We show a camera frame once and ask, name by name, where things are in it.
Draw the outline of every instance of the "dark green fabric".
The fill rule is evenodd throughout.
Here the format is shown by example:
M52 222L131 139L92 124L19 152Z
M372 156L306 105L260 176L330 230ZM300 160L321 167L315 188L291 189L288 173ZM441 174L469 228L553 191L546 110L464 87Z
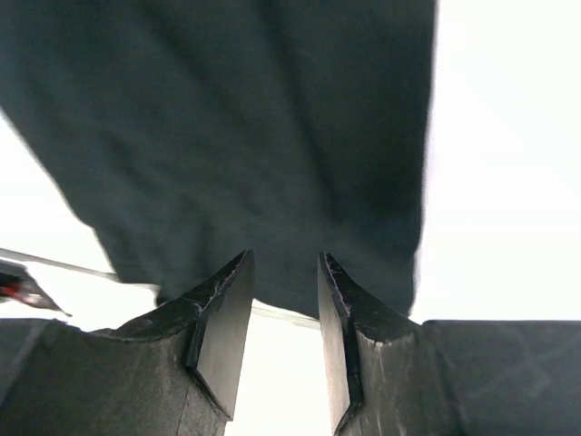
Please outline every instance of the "dark green fabric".
M408 311L434 1L0 5L0 104L123 281L251 248L259 298L317 316L328 251Z

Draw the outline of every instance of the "black surface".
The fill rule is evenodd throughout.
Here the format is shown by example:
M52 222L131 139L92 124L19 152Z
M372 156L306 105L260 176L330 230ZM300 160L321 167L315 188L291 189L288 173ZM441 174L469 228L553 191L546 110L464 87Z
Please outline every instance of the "black surface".
M341 274L327 256L319 258L319 314L327 383L330 399L331 428L335 431L351 418L363 401L359 374L359 349L354 326L350 322L350 304L337 289Z
M581 434L581 322L419 326L361 289L330 255L320 257L320 268L330 278L320 282L320 295L340 297L320 308L331 412L340 399L333 386L349 378L344 372L341 379L342 357L329 346L341 335L341 327L323 317L331 304L337 312L347 308L347 323L356 331L363 391L362 404L336 434ZM337 422L334 413L332 423Z
M253 266L251 253L242 253L182 298L116 331L0 320L0 434L222 436L240 377ZM220 326L222 310L227 326ZM200 330L211 338L194 335ZM223 346L205 352L208 339ZM186 360L199 345L198 368L216 359L229 364L214 362L214 373L192 376Z
M31 279L25 266L19 263L0 261L0 286Z
M434 9L3 0L0 105L122 281L177 296L251 247L258 297L317 317L328 250L407 312Z

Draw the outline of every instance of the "cloth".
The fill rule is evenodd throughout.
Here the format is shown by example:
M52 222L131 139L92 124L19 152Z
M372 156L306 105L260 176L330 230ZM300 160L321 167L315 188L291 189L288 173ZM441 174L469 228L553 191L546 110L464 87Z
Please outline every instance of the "cloth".
M244 249L317 317L317 254L414 298L435 4L4 0L0 104L124 282Z

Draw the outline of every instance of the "white background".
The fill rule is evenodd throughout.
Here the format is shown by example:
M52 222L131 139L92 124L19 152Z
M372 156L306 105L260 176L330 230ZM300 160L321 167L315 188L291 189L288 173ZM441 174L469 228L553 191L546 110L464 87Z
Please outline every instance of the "white background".
M581 319L579 23L578 0L440 2L416 321ZM0 247L109 271L8 124L0 138ZM319 333L264 323L252 322L230 434L323 434ZM287 348L272 348L277 335Z

